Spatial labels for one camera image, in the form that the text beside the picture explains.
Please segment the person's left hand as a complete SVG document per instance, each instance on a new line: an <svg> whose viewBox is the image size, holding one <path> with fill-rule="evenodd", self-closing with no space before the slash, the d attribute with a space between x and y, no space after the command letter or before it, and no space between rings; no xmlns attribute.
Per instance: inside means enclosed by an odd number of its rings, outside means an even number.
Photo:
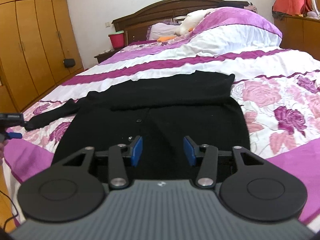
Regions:
<svg viewBox="0 0 320 240"><path fill-rule="evenodd" d="M7 140L0 143L0 165L2 165L4 161L4 150L7 144L8 144Z"/></svg>

